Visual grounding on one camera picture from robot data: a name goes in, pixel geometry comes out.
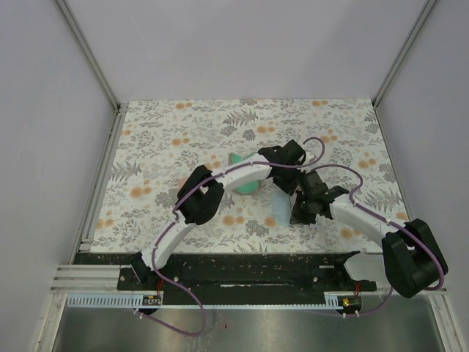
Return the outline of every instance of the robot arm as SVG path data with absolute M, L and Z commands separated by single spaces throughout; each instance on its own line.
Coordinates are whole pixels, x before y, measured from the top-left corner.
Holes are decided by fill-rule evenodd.
M 222 170 L 212 172 L 205 166 L 197 167 L 177 194 L 174 219 L 164 227 L 156 243 L 142 250 L 131 263 L 136 276 L 143 282 L 151 268 L 164 267 L 180 241 L 216 214 L 225 191 L 269 177 L 290 196 L 296 191 L 292 224 L 314 224 L 317 216 L 325 216 L 357 229 L 382 247 L 386 277 L 403 296 L 414 296 L 439 276 L 433 261 L 401 230 L 390 226 L 391 222 L 411 231 L 436 256 L 444 274 L 448 272 L 435 239 L 422 220 L 410 223 L 399 219 L 377 220 L 352 204 L 348 190 L 340 186 L 328 188 L 315 171 L 300 171 L 298 168 L 305 158 L 305 151 L 290 141 L 283 147 L 262 148 L 244 162 Z

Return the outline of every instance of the purple cable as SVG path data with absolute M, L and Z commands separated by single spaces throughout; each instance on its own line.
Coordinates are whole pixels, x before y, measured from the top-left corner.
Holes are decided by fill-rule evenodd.
M 269 163 L 269 162 L 266 162 L 266 161 L 254 161 L 252 163 L 252 165 L 268 165 L 268 166 L 276 166 L 276 167 L 283 167 L 285 169 L 300 169 L 300 168 L 305 168 L 305 167 L 310 167 L 312 165 L 314 165 L 315 163 L 317 163 L 323 156 L 324 156 L 324 153 L 325 153 L 325 144 L 324 142 L 320 139 L 320 138 L 317 138 L 317 137 L 310 137 L 310 138 L 307 138 L 307 140 L 305 140 L 303 142 L 303 144 L 305 144 L 306 142 L 308 141 L 311 141 L 311 140 L 316 140 L 318 142 L 321 143 L 322 145 L 322 150 L 321 150 L 321 153 L 320 153 L 320 156 L 316 159 L 314 159 L 313 161 L 310 161 L 309 163 L 305 164 L 305 165 L 283 165 L 283 164 L 276 164 L 276 163 Z M 244 164 L 237 164 L 236 166 L 233 166 L 232 168 L 230 169 L 227 169 L 225 171 L 225 175 L 226 174 L 229 174 L 230 172 L 233 172 L 237 169 L 241 169 L 245 166 L 251 166 L 251 163 L 244 163 Z M 354 204 L 355 206 L 357 206 L 359 209 L 365 211 L 366 213 L 368 213 L 369 215 L 381 220 L 381 221 L 384 221 L 386 222 L 386 218 L 384 216 L 381 216 L 380 214 L 378 213 L 375 213 L 373 210 L 370 210 L 364 206 L 362 206 L 361 204 L 357 203 L 354 199 L 353 199 L 353 194 L 358 190 L 360 189 L 360 187 L 363 185 L 363 177 L 357 172 L 355 171 L 354 169 L 348 167 L 348 166 L 344 166 L 344 165 L 338 165 L 338 164 L 326 164 L 326 165 L 321 165 L 321 166 L 317 166 L 315 168 L 313 168 L 311 171 L 316 171 L 318 169 L 324 169 L 326 167 L 338 167 L 340 169 L 346 169 L 347 171 L 350 171 L 352 172 L 353 174 L 355 174 L 358 179 L 360 180 L 360 183 L 354 187 L 352 189 L 352 191 L 350 192 L 350 201 L 352 204 Z M 179 216 L 177 214 L 177 209 L 181 206 L 182 203 L 184 203 L 187 198 L 189 198 L 192 194 L 194 194 L 194 192 L 198 191 L 203 185 L 205 185 L 206 183 L 209 183 L 211 180 L 215 180 L 216 178 L 219 178 L 221 176 L 223 176 L 224 174 L 223 173 L 219 173 L 219 174 L 216 174 L 214 176 L 211 176 L 205 180 L 203 180 L 202 182 L 200 182 L 199 184 L 197 184 L 194 188 L 192 188 L 178 203 L 176 203 L 176 205 L 174 206 L 173 208 L 173 214 L 176 216 L 176 221 L 179 219 Z M 152 252 L 152 267 L 153 267 L 153 270 L 155 271 L 155 273 L 163 280 L 167 281 L 168 283 L 174 285 L 174 286 L 177 286 L 179 288 L 181 288 L 182 290 L 184 290 L 185 292 L 187 292 L 193 299 L 194 301 L 199 305 L 200 307 L 200 310 L 202 312 L 202 328 L 198 331 L 198 332 L 189 332 L 189 331 L 183 331 L 183 330 L 180 330 L 178 328 L 176 328 L 175 326 L 172 326 L 172 325 L 169 325 L 168 323 L 165 323 L 164 321 L 160 320 L 160 319 L 157 319 L 157 318 L 154 318 L 154 317 L 150 317 L 149 315 L 145 315 L 145 317 L 149 318 L 150 320 L 153 320 L 155 321 L 156 323 L 159 323 L 175 332 L 178 332 L 180 334 L 184 334 L 186 336 L 192 336 L 192 337 L 197 337 L 197 336 L 200 336 L 204 329 L 205 329 L 205 325 L 206 325 L 206 322 L 207 322 L 207 315 L 205 313 L 205 308 L 203 306 L 203 304 L 200 302 L 200 300 L 197 298 L 197 296 L 195 294 L 193 294 L 188 288 L 186 288 L 185 286 L 165 277 L 162 273 L 160 273 L 158 271 L 158 269 L 156 268 L 156 265 L 155 265 L 155 254 L 156 254 L 156 249 L 158 247 L 158 244 L 161 242 L 161 240 L 163 239 L 163 237 L 166 235 L 166 233 L 168 233 L 168 231 L 175 225 L 176 223 L 175 222 L 172 222 L 160 235 L 160 237 L 156 240 L 156 243 L 155 243 L 155 248 L 153 249 L 153 252 Z M 408 235 L 417 245 L 419 245 L 430 257 L 430 259 L 432 259 L 432 261 L 435 263 L 435 265 L 437 266 L 437 269 L 438 269 L 438 275 L 439 275 L 439 282 L 436 286 L 434 287 L 428 287 L 427 290 L 439 290 L 442 286 L 443 286 L 443 283 L 444 283 L 444 273 L 443 273 L 443 268 L 441 267 L 441 264 L 438 262 L 436 256 L 428 249 L 428 247 L 426 247 L 416 236 L 414 236 L 411 232 L 409 232 L 408 230 L 406 230 L 404 227 L 400 226 L 399 224 L 397 224 L 396 222 L 394 221 L 390 221 L 389 224 L 399 230 L 401 230 L 403 233 L 405 233 L 406 235 Z M 367 315 L 372 315 L 376 312 L 379 312 L 380 310 L 382 310 L 386 304 L 388 304 L 390 298 L 392 297 L 392 293 L 393 293 L 393 288 L 391 287 L 391 289 L 389 290 L 389 294 L 386 296 L 385 300 L 379 305 L 377 306 L 376 308 L 368 311 L 368 312 L 364 312 L 362 313 L 361 315 L 362 316 L 367 316 Z
M 267 162 L 263 162 L 263 161 L 257 161 L 257 162 L 253 162 L 252 164 L 258 164 L 258 165 L 269 165 L 269 166 L 278 166 L 278 167 L 284 167 L 286 169 L 299 169 L 299 168 L 304 168 L 304 167 L 309 167 L 311 165 L 314 165 L 315 163 L 317 163 L 323 156 L 324 156 L 324 153 L 325 153 L 325 144 L 324 142 L 320 139 L 320 138 L 317 138 L 317 137 L 309 137 L 307 138 L 303 144 L 305 144 L 306 142 L 309 142 L 311 140 L 316 140 L 318 142 L 321 143 L 321 146 L 322 146 L 322 150 L 321 150 L 321 153 L 320 153 L 320 156 L 317 157 L 316 159 L 314 159 L 313 161 L 310 161 L 309 163 L 305 164 L 305 165 L 282 165 L 282 164 L 274 164 L 274 163 L 267 163 Z M 229 174 L 230 172 L 233 172 L 235 170 L 238 170 L 238 169 L 241 169 L 245 166 L 250 166 L 251 163 L 244 163 L 244 164 L 237 164 L 235 166 L 233 166 L 232 168 L 228 169 L 225 171 L 225 175 L 226 174 Z M 206 183 L 209 183 L 211 180 L 214 180 L 216 178 L 219 178 L 221 176 L 223 176 L 224 174 L 223 173 L 219 173 L 219 174 L 216 174 L 214 176 L 211 176 L 209 178 L 206 178 L 205 180 L 203 180 L 202 182 L 200 182 L 199 184 L 197 184 L 197 186 L 195 186 L 194 188 L 192 188 L 179 202 L 176 203 L 176 205 L 174 206 L 173 208 L 173 214 L 176 216 L 176 221 L 179 220 L 179 215 L 177 214 L 177 209 L 181 206 L 182 203 L 184 203 L 187 198 L 189 198 L 192 194 L 194 194 L 194 192 L 198 191 L 203 185 L 205 185 Z M 192 298 L 193 300 L 199 305 L 200 307 L 200 311 L 202 313 L 202 328 L 197 331 L 197 332 L 190 332 L 190 331 L 184 331 L 184 330 L 181 330 L 173 325 L 169 325 L 168 323 L 165 323 L 164 321 L 160 320 L 160 319 L 157 319 L 157 318 L 154 318 L 152 316 L 149 316 L 149 315 L 142 315 L 156 323 L 159 323 L 163 326 L 165 326 L 166 328 L 168 329 L 171 329 L 172 331 L 175 331 L 179 334 L 183 334 L 185 336 L 192 336 L 192 337 L 198 337 L 200 336 L 203 332 L 204 332 L 204 329 L 205 329 L 205 326 L 207 324 L 207 314 L 205 312 L 205 308 L 204 308 L 204 305 L 200 302 L 199 298 L 194 294 L 192 293 L 188 288 L 186 288 L 184 285 L 181 285 L 180 283 L 177 283 L 175 282 L 174 280 L 171 280 L 170 278 L 164 276 L 157 268 L 156 268 L 156 264 L 155 264 L 155 254 L 156 254 L 156 250 L 158 248 L 158 244 L 160 244 L 161 240 L 163 240 L 164 236 L 166 236 L 166 234 L 169 232 L 169 230 L 175 226 L 176 223 L 173 221 L 171 222 L 167 227 L 166 229 L 161 233 L 161 235 L 158 237 L 158 239 L 156 240 L 155 242 L 155 248 L 153 249 L 152 251 L 152 268 L 153 268 L 153 271 L 161 278 L 163 279 L 164 281 L 167 281 L 168 283 L 184 290 L 185 292 L 187 292 Z

